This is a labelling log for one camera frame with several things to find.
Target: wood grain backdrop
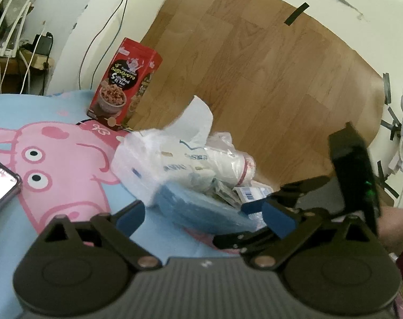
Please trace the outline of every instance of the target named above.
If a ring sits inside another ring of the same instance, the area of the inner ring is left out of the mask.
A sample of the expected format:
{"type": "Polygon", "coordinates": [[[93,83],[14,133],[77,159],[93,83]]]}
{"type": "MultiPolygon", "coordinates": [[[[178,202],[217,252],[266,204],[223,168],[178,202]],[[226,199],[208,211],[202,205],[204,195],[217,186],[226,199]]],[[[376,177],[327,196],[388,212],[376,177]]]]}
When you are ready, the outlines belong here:
{"type": "Polygon", "coordinates": [[[161,128],[194,95],[272,185],[328,174],[330,133],[352,121],[369,144],[382,78],[347,44],[282,0],[166,0],[142,43],[163,63],[134,129],[161,128]]]}

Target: clutter pile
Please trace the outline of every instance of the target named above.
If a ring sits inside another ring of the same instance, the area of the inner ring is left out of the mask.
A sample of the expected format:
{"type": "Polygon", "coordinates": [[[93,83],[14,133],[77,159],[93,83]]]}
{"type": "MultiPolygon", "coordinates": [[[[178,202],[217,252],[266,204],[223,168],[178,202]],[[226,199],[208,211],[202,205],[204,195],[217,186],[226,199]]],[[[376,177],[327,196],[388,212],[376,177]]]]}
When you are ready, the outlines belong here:
{"type": "Polygon", "coordinates": [[[146,206],[184,227],[221,234],[255,231],[262,222],[240,212],[272,188],[253,180],[256,163],[238,151],[228,132],[210,130],[213,115],[197,96],[163,130],[130,133],[117,148],[111,168],[146,206]]]}

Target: snack bag label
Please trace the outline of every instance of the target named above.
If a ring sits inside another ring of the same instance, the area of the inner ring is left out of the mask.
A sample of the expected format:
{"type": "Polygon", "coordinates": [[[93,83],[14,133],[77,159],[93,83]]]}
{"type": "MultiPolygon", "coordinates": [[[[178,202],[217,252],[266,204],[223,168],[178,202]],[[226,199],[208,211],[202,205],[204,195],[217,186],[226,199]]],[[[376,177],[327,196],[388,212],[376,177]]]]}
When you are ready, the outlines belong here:
{"type": "Polygon", "coordinates": [[[114,131],[127,128],[162,58],[125,38],[111,60],[87,115],[114,131]]]}

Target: black electrical tape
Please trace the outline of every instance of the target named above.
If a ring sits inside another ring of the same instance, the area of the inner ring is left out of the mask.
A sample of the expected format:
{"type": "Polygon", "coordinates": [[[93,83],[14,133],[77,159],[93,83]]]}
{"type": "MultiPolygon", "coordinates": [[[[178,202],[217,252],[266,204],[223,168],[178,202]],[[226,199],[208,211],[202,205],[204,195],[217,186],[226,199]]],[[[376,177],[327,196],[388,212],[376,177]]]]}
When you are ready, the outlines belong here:
{"type": "Polygon", "coordinates": [[[383,173],[383,167],[381,166],[381,161],[377,162],[377,170],[379,171],[379,179],[380,182],[384,185],[385,182],[385,175],[383,173]]]}
{"type": "Polygon", "coordinates": [[[287,24],[288,26],[290,26],[295,20],[296,18],[302,14],[306,8],[308,8],[309,5],[305,2],[304,4],[302,4],[298,9],[296,9],[288,18],[287,20],[284,22],[284,24],[287,24]]]}
{"type": "Polygon", "coordinates": [[[381,126],[386,127],[388,130],[393,130],[394,125],[390,124],[389,122],[386,122],[385,120],[381,120],[380,122],[381,126]]]}
{"type": "Polygon", "coordinates": [[[383,82],[385,86],[385,104],[390,104],[392,103],[392,94],[390,91],[389,73],[383,73],[383,82]]]}

